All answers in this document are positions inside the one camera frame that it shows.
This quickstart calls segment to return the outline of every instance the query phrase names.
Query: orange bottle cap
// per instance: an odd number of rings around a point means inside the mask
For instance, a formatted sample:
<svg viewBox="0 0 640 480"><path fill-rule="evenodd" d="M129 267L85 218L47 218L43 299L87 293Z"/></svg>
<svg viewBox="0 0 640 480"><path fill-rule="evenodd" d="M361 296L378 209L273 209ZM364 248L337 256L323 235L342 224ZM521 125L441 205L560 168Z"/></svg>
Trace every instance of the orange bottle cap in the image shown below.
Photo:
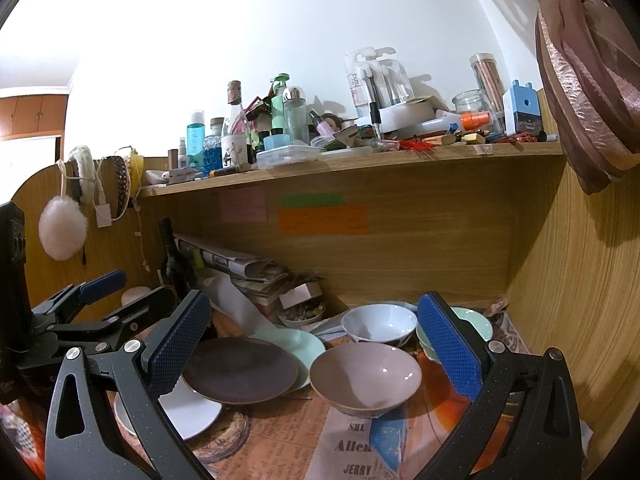
<svg viewBox="0 0 640 480"><path fill-rule="evenodd" d="M462 118L462 127L468 132L472 132L493 122L489 112L471 112L460 115L460 118Z"/></svg>

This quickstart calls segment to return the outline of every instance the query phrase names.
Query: wooden cabinet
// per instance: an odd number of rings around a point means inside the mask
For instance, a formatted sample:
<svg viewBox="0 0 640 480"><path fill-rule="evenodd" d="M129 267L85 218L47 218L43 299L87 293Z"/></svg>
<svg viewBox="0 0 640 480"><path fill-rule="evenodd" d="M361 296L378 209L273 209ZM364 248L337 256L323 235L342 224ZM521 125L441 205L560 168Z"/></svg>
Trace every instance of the wooden cabinet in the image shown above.
<svg viewBox="0 0 640 480"><path fill-rule="evenodd" d="M5 97L0 99L0 137L11 135L14 125L15 105L17 97Z"/></svg>
<svg viewBox="0 0 640 480"><path fill-rule="evenodd" d="M14 127L11 129L12 136L38 131L41 105L41 95L18 97L18 102L15 105Z"/></svg>
<svg viewBox="0 0 640 480"><path fill-rule="evenodd" d="M0 139L60 135L67 95L25 95L0 99Z"/></svg>
<svg viewBox="0 0 640 480"><path fill-rule="evenodd" d="M66 95L44 95L40 106L39 132L65 129Z"/></svg>

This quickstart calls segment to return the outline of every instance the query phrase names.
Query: orange sticky note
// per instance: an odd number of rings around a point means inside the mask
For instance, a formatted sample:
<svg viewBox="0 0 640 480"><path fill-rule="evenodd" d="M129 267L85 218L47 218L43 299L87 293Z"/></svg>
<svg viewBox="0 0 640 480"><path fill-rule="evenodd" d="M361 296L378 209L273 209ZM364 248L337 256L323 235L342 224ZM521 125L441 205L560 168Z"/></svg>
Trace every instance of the orange sticky note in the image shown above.
<svg viewBox="0 0 640 480"><path fill-rule="evenodd" d="M279 209L278 225L283 235L369 234L364 204Z"/></svg>

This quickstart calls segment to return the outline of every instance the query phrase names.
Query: dark brown plate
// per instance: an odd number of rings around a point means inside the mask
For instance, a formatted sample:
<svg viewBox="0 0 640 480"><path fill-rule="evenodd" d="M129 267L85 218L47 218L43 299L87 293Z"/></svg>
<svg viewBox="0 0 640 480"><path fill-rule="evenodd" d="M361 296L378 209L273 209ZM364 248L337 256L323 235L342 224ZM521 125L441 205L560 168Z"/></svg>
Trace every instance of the dark brown plate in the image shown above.
<svg viewBox="0 0 640 480"><path fill-rule="evenodd" d="M273 343L221 337L196 346L182 376L207 399L254 404L285 393L296 381L298 364Z"/></svg>

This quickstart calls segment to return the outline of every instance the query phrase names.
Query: pink sticky note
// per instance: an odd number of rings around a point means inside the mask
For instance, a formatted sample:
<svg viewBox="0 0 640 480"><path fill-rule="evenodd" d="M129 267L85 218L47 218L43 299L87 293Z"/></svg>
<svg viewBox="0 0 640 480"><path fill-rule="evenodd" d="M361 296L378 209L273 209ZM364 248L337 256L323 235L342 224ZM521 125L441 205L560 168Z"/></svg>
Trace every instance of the pink sticky note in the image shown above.
<svg viewBox="0 0 640 480"><path fill-rule="evenodd" d="M267 206L262 186L220 190L223 222L266 222Z"/></svg>

